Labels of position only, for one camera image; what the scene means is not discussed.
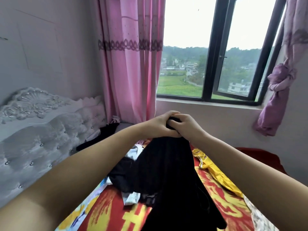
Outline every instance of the window frame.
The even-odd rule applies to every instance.
[[[257,63],[256,71],[252,80],[248,96],[218,91],[218,85],[223,63],[222,59],[225,56],[225,50],[228,42],[235,2],[236,0],[216,0],[208,57],[206,62],[202,97],[190,97],[190,96],[179,96],[179,95],[168,95],[168,94],[157,94],[156,97],[225,103],[225,104],[240,104],[240,105],[250,105],[250,106],[259,106],[262,104],[269,84],[267,76],[271,74],[281,49],[283,40],[283,24],[279,29],[277,41],[274,46],[272,57],[270,58],[269,61],[268,70],[266,72],[266,78],[261,88],[259,99],[257,101],[255,101],[255,99],[257,96],[258,89],[260,87],[260,82],[263,77],[266,64],[269,59],[270,51],[272,49],[275,36],[278,31],[279,23],[282,18],[286,0],[276,0],[275,2],[275,6],[269,22],[267,33],[265,35],[263,47],[261,49],[260,57]],[[238,100],[213,99],[212,94],[234,98]]]

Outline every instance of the tufted headboard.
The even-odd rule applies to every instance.
[[[106,125],[100,96],[73,101],[22,89],[0,107],[0,207]]]

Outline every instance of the window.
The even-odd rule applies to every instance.
[[[285,2],[166,0],[157,97],[260,105]]]

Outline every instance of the hand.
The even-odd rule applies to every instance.
[[[181,135],[177,131],[168,129],[166,127],[168,118],[175,114],[179,114],[179,112],[169,111],[163,115],[154,117],[146,122],[137,124],[136,126],[139,126],[142,135],[141,139],[158,138],[163,136],[175,138],[181,137]]]
[[[191,142],[194,147],[197,147],[198,143],[208,135],[190,115],[175,114],[173,116],[179,118],[181,122],[168,120],[168,124],[176,129],[181,136]]]

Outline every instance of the purple curtain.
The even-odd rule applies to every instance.
[[[165,0],[96,0],[101,20],[102,81],[107,120],[155,116]]]
[[[269,90],[274,94],[253,126],[265,136],[275,136],[282,122],[290,86],[296,79],[295,65],[308,46],[308,0],[287,0],[283,45],[285,61],[268,76]]]

